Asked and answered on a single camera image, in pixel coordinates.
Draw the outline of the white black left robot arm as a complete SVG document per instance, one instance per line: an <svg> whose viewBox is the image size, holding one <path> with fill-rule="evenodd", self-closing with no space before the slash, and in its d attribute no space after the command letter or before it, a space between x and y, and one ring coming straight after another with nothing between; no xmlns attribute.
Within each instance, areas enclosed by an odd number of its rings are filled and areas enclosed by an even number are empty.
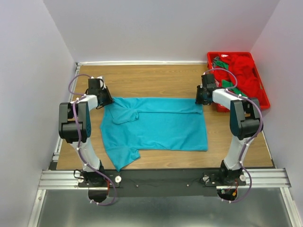
<svg viewBox="0 0 303 227"><path fill-rule="evenodd" d="M90 139L90 111L112 104L113 98L102 77L89 77L86 92L79 95L75 101L59 104L59 136L74 148L80 158L82 170L79 180L95 187L105 183L113 185Z"/></svg>

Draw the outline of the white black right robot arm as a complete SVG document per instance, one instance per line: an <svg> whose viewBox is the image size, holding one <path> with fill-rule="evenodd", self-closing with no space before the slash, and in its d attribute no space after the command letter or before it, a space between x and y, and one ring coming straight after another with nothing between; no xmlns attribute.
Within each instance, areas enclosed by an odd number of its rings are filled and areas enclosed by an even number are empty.
<svg viewBox="0 0 303 227"><path fill-rule="evenodd" d="M220 185L229 185L240 178L243 161L255 137L263 130L263 119L258 99L237 95L216 85L213 74L203 74L197 86L196 104L216 103L230 111L232 141L227 156L221 163L215 179Z"/></svg>

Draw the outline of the teal t-shirt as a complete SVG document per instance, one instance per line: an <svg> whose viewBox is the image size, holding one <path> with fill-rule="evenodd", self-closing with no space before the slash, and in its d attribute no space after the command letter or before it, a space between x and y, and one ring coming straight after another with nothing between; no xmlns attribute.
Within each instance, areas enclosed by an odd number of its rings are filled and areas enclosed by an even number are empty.
<svg viewBox="0 0 303 227"><path fill-rule="evenodd" d="M100 131L117 171L140 150L207 151L204 112L192 98L115 97L105 106Z"/></svg>

